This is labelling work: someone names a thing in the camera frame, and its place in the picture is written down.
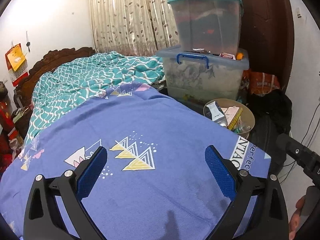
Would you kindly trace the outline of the person's right hand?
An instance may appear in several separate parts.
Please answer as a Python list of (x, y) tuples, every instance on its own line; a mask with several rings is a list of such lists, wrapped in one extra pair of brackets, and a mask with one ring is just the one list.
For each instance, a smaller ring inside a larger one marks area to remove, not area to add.
[(305, 196), (296, 203), (296, 210), (289, 222), (289, 240), (293, 240), (300, 224), (300, 214), (305, 203)]

